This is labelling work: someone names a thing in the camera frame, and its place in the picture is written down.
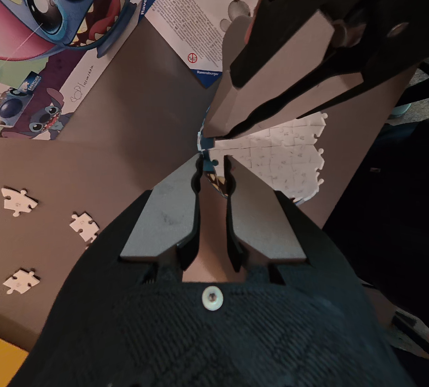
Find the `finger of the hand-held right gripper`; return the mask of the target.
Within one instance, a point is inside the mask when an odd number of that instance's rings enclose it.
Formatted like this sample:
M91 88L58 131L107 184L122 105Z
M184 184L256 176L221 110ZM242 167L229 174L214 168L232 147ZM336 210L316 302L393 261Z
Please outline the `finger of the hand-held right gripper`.
M226 136L257 107L305 77L322 62L333 34L329 19L316 10L243 88L234 88L230 71L225 71L207 113L202 135L206 138Z
M332 55L302 79L279 70L259 71L242 89L228 94L216 114L232 107L217 139L233 139L298 119L326 108L327 102L363 83L362 61Z

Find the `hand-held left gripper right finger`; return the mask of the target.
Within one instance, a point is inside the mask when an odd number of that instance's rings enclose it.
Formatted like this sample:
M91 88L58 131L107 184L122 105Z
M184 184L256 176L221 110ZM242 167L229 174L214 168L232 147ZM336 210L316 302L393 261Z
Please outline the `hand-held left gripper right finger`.
M235 272L307 260L275 191L235 158L224 156L227 253Z

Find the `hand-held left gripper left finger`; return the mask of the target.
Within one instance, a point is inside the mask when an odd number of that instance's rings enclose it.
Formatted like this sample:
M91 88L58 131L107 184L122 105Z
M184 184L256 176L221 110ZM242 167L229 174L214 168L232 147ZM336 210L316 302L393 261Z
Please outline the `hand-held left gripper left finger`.
M120 254L129 262L157 262L186 270L200 241L202 155L196 154L151 191Z

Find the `partly built blue puzzle ball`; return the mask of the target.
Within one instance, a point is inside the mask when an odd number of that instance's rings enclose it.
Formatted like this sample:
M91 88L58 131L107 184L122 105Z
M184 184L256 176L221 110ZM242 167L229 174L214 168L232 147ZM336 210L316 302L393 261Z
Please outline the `partly built blue puzzle ball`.
M204 157L204 174L227 198L223 159L233 157L273 190L282 192L296 205L314 197L324 182L323 149L315 143L326 126L328 114L316 112L236 139L215 140L197 134L197 149Z

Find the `white puzzle piece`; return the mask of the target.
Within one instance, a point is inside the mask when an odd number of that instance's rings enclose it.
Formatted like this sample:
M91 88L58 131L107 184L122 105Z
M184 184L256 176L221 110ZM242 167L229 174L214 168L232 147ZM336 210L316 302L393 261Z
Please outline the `white puzzle piece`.
M21 213L30 213L38 205L37 201L27 196L24 189L16 191L3 187L1 193L4 198L3 207L11 210L13 217L18 217Z
M85 243L91 244L98 236L99 226L92 217L83 212L82 214L73 213L70 227L77 232Z
M40 280L35 277L34 271L27 272L19 269L7 278L3 285L8 288L6 293L11 295L13 292L24 294L39 283Z

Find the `printed cardboard puzzle box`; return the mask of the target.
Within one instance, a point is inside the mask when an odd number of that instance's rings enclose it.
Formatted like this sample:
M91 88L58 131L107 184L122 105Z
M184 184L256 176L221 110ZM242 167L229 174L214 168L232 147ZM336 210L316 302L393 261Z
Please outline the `printed cardboard puzzle box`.
M1 0L1 138L57 138L142 0Z

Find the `white instruction leaflet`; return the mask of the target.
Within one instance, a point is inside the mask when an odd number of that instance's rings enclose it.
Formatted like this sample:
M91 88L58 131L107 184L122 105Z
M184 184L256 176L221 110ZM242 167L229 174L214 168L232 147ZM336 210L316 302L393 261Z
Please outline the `white instruction leaflet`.
M238 17L251 17L257 2L143 0L140 14L208 88L222 76L222 43L229 26Z

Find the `yellow plastic bin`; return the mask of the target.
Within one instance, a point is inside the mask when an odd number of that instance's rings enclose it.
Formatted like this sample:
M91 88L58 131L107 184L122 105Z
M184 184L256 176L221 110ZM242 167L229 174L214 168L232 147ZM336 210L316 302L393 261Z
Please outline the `yellow plastic bin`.
M0 339L0 386L6 387L19 368L22 366L29 352Z

